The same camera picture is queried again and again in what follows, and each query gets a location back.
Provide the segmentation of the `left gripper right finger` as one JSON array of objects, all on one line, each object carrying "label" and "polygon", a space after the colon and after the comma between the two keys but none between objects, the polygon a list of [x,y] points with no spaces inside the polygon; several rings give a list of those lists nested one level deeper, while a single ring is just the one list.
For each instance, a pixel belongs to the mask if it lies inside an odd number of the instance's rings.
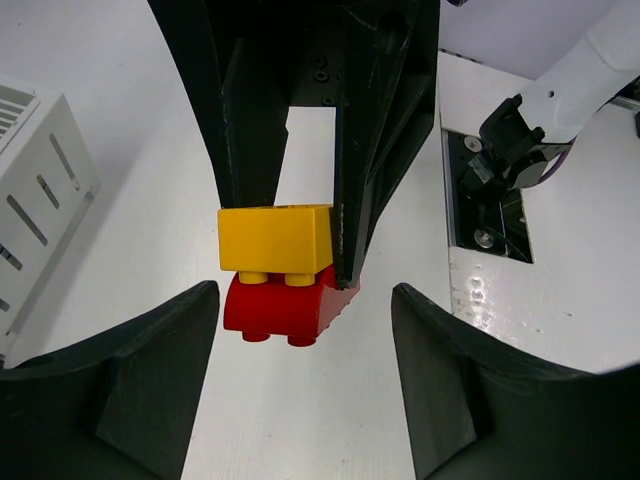
[{"label": "left gripper right finger", "polygon": [[419,479],[635,479],[639,369],[594,374],[518,350],[414,287],[391,319]]}]

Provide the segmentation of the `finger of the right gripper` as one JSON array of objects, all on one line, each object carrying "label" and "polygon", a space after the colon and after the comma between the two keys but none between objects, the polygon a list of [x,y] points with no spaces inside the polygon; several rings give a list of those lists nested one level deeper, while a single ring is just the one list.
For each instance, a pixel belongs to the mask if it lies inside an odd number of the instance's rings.
[{"label": "finger of the right gripper", "polygon": [[348,1],[336,101],[333,257],[358,282],[376,224],[435,123],[440,4]]},{"label": "finger of the right gripper", "polygon": [[288,132],[260,1],[152,1],[224,208],[275,201]]}]

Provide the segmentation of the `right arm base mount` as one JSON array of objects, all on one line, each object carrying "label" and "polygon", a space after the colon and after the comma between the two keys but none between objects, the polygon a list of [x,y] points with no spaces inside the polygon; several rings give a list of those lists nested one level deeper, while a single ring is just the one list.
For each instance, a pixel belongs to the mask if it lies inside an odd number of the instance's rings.
[{"label": "right arm base mount", "polygon": [[478,175],[485,162],[482,141],[442,131],[449,243],[454,247],[531,264],[534,256],[519,190],[505,190]]}]

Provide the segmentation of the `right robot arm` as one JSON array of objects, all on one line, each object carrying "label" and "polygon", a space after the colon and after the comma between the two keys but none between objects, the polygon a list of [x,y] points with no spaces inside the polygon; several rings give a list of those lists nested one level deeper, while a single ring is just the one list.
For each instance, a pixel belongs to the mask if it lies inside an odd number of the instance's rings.
[{"label": "right robot arm", "polygon": [[[153,1],[224,207],[275,201],[293,106],[336,111],[333,258],[356,284],[383,210],[431,132],[436,1]],[[483,122],[465,193],[491,205],[534,185],[639,75],[639,5],[617,2]]]}]

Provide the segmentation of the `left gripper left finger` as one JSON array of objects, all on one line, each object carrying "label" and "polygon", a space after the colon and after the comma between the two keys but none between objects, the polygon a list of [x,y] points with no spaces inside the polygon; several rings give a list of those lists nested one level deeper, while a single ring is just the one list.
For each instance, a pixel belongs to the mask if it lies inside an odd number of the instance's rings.
[{"label": "left gripper left finger", "polygon": [[219,314],[203,281],[1,372],[4,479],[178,479]]}]

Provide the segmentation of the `yellow red arch lego stack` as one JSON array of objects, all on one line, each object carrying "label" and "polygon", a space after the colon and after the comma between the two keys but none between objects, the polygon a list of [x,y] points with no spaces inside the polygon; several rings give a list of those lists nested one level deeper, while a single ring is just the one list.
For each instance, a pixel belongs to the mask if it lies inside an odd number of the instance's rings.
[{"label": "yellow red arch lego stack", "polygon": [[220,269],[232,272],[223,327],[246,342],[282,336],[308,347],[360,290],[334,268],[330,204],[218,211]]}]

